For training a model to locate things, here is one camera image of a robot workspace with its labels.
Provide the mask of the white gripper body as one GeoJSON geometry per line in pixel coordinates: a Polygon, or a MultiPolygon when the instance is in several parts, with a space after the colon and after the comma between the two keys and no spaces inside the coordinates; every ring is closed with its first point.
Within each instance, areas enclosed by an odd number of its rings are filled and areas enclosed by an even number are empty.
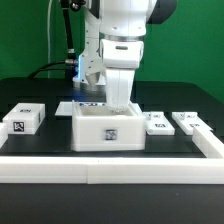
{"type": "Polygon", "coordinates": [[[100,41],[100,56],[106,80],[106,103],[109,110],[127,110],[135,70],[140,66],[143,50],[142,41],[100,41]]]}

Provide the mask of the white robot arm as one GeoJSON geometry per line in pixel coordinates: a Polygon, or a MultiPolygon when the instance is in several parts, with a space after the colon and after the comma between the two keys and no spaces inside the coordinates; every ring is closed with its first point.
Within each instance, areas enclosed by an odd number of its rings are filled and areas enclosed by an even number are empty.
{"type": "Polygon", "coordinates": [[[125,111],[144,52],[148,24],[162,24],[178,0],[82,0],[85,47],[79,56],[76,87],[103,89],[112,111],[125,111]]]}

